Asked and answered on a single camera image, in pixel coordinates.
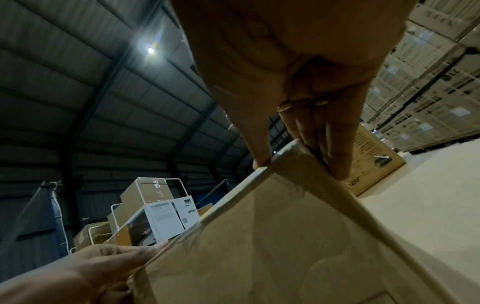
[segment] hand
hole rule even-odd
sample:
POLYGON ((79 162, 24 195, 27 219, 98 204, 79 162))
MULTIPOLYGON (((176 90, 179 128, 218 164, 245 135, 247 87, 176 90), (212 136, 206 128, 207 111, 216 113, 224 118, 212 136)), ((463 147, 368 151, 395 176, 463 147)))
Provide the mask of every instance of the hand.
POLYGON ((89 246, 0 284, 0 302, 11 304, 132 303, 130 274, 167 243, 153 247, 89 246))
POLYGON ((405 32, 415 0, 172 0, 197 70, 255 160, 271 160, 269 116, 349 176, 371 80, 405 32), (328 96, 328 104, 315 101, 328 96))

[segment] warehouse ceiling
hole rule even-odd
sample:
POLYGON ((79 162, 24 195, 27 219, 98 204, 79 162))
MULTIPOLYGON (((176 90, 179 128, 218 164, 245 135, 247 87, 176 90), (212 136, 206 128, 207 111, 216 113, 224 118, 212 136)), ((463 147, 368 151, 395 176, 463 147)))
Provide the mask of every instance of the warehouse ceiling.
MULTIPOLYGON (((251 166, 168 3, 4 0, 0 31, 4 143, 251 166)), ((272 148, 288 138, 272 117, 272 148)))

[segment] metal roof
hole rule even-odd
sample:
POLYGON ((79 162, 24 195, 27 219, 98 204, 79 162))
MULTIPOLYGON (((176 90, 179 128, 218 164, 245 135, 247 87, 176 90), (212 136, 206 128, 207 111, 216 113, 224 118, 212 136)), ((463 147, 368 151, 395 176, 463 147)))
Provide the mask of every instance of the metal roof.
POLYGON ((250 166, 167 2, 2 1, 0 66, 5 143, 250 166))

